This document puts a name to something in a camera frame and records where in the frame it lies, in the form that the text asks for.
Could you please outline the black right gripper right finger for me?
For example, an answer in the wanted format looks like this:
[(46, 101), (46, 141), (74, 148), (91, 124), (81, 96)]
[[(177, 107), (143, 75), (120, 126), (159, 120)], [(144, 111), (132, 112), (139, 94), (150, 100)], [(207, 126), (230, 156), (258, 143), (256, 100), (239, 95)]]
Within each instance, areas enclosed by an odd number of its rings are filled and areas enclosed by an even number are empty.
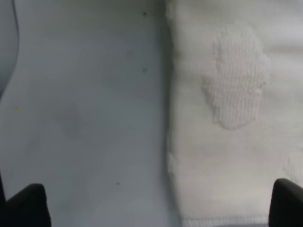
[(269, 210), (270, 227), (303, 227), (303, 188), (290, 180), (277, 179)]

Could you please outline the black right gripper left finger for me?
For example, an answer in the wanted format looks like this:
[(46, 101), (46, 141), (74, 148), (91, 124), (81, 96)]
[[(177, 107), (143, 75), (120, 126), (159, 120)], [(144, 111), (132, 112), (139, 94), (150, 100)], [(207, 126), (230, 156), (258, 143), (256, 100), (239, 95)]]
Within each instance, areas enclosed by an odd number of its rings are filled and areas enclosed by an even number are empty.
[(45, 187), (32, 183), (9, 200), (0, 184), (0, 225), (2, 227), (50, 227)]

